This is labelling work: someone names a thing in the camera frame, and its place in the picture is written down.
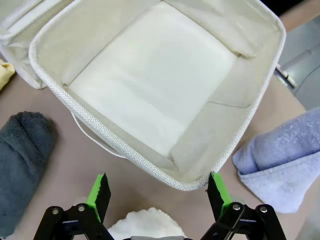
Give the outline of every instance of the dark gray towel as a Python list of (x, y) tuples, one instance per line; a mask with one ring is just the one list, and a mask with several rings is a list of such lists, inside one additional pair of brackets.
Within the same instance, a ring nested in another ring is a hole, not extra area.
[(14, 232), (54, 143), (50, 122), (40, 113), (20, 112), (0, 130), (0, 236)]

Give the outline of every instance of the white fluffy towel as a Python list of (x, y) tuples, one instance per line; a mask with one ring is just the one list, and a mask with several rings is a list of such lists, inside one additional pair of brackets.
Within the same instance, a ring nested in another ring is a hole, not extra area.
[(130, 212), (125, 219), (119, 220), (108, 229), (115, 240), (132, 236), (163, 238), (168, 236), (184, 236), (181, 227), (168, 214), (154, 207), (148, 210)]

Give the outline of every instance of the folded towel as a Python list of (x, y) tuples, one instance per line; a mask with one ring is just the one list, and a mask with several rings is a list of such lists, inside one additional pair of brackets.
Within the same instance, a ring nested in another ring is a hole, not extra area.
[(0, 236), (14, 232), (54, 143), (50, 123), (40, 113), (20, 112), (0, 130)]
[(294, 213), (320, 175), (320, 108), (255, 136), (233, 156), (241, 181), (280, 213)]
[(16, 72), (14, 66), (0, 59), (0, 91), (9, 82), (10, 77)]
[(185, 236), (180, 226), (168, 214), (154, 207), (148, 210), (128, 213), (125, 219), (119, 220), (108, 231), (115, 240), (128, 239), (131, 236), (151, 238)]

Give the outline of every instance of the gray floor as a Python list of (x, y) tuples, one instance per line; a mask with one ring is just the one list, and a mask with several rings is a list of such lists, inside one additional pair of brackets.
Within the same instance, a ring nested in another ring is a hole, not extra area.
[(297, 83), (290, 90), (307, 109), (320, 106), (320, 16), (287, 33), (279, 60)]

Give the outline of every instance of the rolled towel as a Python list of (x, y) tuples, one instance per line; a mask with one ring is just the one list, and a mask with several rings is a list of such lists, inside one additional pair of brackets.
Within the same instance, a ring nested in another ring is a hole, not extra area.
[(50, 122), (40, 113), (20, 112), (0, 130), (0, 236), (14, 232), (54, 143)]
[(154, 207), (128, 213), (125, 219), (119, 220), (108, 231), (115, 240), (132, 236), (151, 238), (185, 236), (181, 227), (168, 214)]

